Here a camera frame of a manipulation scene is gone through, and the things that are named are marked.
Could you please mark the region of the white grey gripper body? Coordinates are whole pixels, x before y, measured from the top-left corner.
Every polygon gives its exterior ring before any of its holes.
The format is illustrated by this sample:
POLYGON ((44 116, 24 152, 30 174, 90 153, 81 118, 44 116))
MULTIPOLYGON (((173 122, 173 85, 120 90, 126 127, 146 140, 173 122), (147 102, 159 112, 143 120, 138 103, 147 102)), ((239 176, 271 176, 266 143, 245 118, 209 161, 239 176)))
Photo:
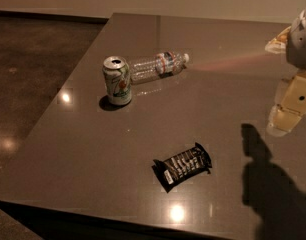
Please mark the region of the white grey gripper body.
POLYGON ((293 21, 286 46, 287 62, 306 69, 306 7, 293 21))

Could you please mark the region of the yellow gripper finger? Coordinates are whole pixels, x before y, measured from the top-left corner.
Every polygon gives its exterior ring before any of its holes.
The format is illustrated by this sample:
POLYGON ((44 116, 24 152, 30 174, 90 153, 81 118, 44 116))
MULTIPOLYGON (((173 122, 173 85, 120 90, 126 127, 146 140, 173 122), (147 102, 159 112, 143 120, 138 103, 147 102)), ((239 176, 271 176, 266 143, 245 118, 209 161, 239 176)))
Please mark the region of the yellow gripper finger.
POLYGON ((288 41, 288 34, 291 27, 285 28, 277 36, 271 39, 265 46, 265 50, 273 54, 284 54, 286 52, 286 46, 288 41))
POLYGON ((306 71, 297 72, 291 79, 279 83, 267 132, 274 137, 290 133, 306 115, 306 71))

